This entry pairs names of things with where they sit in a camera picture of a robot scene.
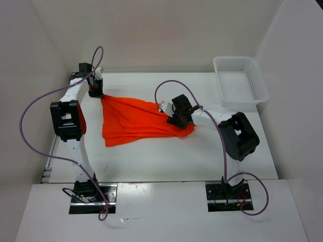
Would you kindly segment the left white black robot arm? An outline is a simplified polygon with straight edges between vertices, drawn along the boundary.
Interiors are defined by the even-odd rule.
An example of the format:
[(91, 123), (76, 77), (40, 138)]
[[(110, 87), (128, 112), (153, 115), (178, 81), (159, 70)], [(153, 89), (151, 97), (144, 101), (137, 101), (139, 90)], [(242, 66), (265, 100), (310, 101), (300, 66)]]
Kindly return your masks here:
[(98, 185), (85, 149), (86, 121), (80, 101), (86, 92), (91, 97), (102, 98), (102, 68), (89, 63), (80, 63), (79, 71), (70, 77), (70, 88), (57, 102), (50, 104), (50, 112), (55, 134), (69, 150), (76, 178), (71, 197), (75, 203), (95, 203), (101, 201)]

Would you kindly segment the orange shorts with white drawstring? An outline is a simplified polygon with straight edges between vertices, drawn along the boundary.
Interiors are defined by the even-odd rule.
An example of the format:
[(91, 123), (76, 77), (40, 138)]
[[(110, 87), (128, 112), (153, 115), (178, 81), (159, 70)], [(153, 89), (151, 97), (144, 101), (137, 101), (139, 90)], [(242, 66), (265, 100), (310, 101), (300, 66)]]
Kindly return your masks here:
[(106, 147), (113, 147), (147, 138), (185, 138), (195, 126), (184, 129), (167, 123), (168, 116), (157, 105), (141, 99), (105, 95), (101, 100), (102, 137)]

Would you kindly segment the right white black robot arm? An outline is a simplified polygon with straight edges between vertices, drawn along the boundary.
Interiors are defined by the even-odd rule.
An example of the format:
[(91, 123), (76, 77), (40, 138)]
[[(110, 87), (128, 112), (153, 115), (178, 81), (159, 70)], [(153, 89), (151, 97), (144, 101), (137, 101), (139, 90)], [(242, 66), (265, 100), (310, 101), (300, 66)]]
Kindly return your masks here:
[(160, 112), (168, 116), (167, 123), (185, 129), (189, 124), (217, 131), (224, 153), (224, 175), (221, 179), (221, 191), (226, 198), (233, 198), (242, 188), (243, 180), (238, 184), (228, 179), (228, 157), (237, 161), (252, 154), (260, 144), (260, 139), (242, 112), (223, 114), (209, 111), (197, 104), (192, 106), (189, 99), (181, 94), (171, 102), (162, 101)]

